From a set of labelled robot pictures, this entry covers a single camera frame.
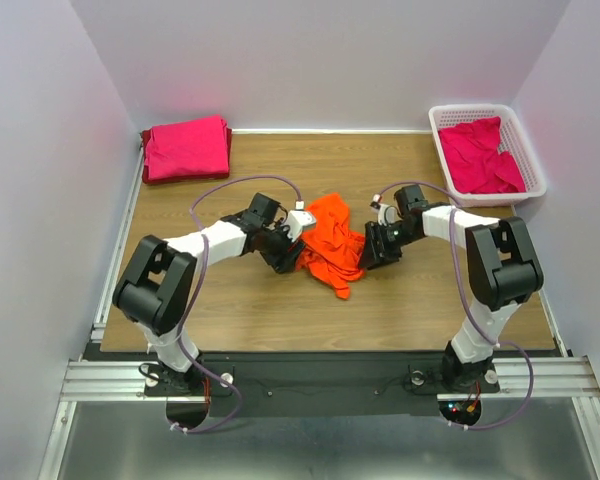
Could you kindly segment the orange t shirt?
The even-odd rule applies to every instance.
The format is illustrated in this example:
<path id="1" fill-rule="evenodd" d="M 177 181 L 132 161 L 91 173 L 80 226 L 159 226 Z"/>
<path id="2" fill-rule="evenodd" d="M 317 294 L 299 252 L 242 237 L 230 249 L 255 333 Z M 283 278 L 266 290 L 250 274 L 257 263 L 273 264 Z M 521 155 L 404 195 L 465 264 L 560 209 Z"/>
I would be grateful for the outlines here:
<path id="1" fill-rule="evenodd" d="M 297 270 L 305 269 L 329 286 L 336 297 L 348 300 L 350 283 L 361 279 L 359 267 L 365 236 L 350 226 L 350 207 L 338 193 L 330 193 L 312 202 L 307 211 L 316 219 L 313 229 L 303 233 L 305 247 L 296 260 Z"/>

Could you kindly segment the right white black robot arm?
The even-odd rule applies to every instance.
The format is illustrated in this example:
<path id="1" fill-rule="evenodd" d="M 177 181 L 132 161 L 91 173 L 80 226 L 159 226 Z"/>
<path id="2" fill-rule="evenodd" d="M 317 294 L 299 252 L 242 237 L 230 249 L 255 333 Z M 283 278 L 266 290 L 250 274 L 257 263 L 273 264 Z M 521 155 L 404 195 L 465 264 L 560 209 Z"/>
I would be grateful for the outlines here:
<path id="1" fill-rule="evenodd" d="M 396 263 L 403 247 L 426 237 L 449 242 L 466 318 L 445 348 L 440 378 L 445 387 L 462 390 L 490 375 L 504 327 L 544 284 L 534 245 L 521 218 L 485 217 L 431 203 L 419 183 L 401 184 L 394 200 L 389 205 L 381 193 L 372 197 L 377 219 L 365 224 L 358 267 L 370 271 Z"/>

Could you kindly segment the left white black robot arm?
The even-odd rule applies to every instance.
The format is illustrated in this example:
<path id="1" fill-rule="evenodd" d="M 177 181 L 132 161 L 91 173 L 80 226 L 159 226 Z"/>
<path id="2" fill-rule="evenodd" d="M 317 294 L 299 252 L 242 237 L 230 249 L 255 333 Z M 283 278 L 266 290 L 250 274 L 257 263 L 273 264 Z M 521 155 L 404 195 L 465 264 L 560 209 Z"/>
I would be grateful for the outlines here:
<path id="1" fill-rule="evenodd" d="M 277 218 L 280 210 L 279 202 L 257 193 L 246 209 L 198 232 L 171 239 L 147 235 L 139 241 L 115 286 L 112 304 L 157 354 L 157 365 L 140 369 L 151 386 L 166 383 L 182 394 L 203 387 L 205 375 L 193 363 L 200 351 L 184 332 L 184 319 L 210 266 L 258 252 L 277 273 L 295 268 L 305 247 L 301 236 L 315 227 L 316 218 L 301 201 Z"/>

